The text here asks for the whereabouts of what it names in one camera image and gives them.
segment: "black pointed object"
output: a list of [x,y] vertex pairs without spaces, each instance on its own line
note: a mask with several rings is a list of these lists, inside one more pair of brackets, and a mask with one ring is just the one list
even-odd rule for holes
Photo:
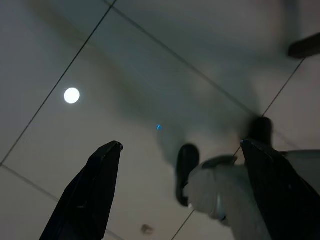
[[245,139],[241,148],[254,197],[273,240],[320,239],[320,197],[271,146]]
[[112,141],[92,154],[64,190],[40,240],[104,238],[122,149],[121,143]]

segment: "white object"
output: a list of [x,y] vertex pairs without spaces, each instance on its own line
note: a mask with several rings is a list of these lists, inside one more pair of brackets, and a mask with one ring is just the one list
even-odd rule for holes
[[64,100],[68,103],[68,104],[74,104],[76,103],[80,98],[80,92],[78,91],[78,89],[72,87],[69,88],[67,91],[65,91],[64,93]]

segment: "round light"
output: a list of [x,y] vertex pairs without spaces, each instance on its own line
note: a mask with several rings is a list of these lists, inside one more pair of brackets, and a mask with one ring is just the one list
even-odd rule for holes
[[74,104],[76,103],[80,98],[80,92],[78,91],[78,89],[72,87],[69,88],[67,91],[65,91],[64,93],[64,100],[68,103],[68,104]]

